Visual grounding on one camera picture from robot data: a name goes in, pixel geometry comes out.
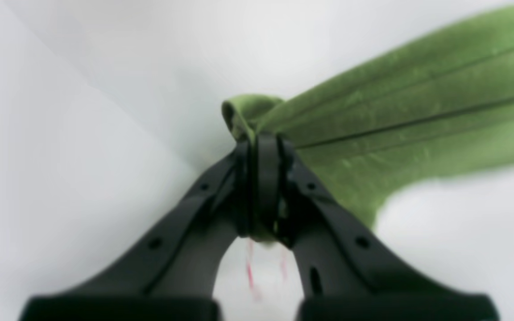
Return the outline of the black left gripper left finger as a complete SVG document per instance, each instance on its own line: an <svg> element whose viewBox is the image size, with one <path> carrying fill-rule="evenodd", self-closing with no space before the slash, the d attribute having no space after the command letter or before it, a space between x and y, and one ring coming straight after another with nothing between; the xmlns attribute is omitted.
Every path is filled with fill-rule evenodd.
<svg viewBox="0 0 514 321"><path fill-rule="evenodd" d="M21 321L220 321L222 257L252 229L249 142L206 170L179 203L102 272L30 299Z"/></svg>

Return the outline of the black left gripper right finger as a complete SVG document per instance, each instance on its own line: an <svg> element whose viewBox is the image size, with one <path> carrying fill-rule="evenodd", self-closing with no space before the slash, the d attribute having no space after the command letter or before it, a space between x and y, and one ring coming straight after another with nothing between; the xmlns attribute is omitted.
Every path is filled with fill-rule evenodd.
<svg viewBox="0 0 514 321"><path fill-rule="evenodd" d="M292 250L298 321L498 321L491 299L445 286L394 254L335 201L291 144L255 141L255 218Z"/></svg>

